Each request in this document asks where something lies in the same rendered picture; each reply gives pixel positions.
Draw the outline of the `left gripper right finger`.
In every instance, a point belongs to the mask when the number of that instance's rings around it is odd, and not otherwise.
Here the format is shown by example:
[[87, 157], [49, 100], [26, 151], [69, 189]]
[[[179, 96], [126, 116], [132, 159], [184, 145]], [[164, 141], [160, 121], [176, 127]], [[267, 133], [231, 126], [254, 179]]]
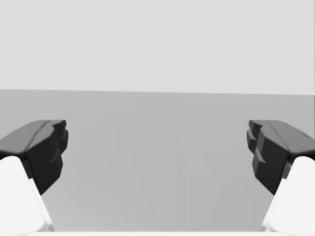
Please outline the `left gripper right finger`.
[[315, 139], [278, 120], [250, 120], [256, 179], [273, 194], [267, 232], [315, 232]]

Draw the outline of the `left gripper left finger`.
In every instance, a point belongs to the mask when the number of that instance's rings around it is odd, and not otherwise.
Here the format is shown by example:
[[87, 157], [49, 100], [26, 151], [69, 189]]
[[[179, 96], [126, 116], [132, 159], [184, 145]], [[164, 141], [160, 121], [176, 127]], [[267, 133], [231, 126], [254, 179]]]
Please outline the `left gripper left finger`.
[[42, 195], [59, 179], [65, 120], [32, 121], [0, 138], [0, 232], [53, 232]]

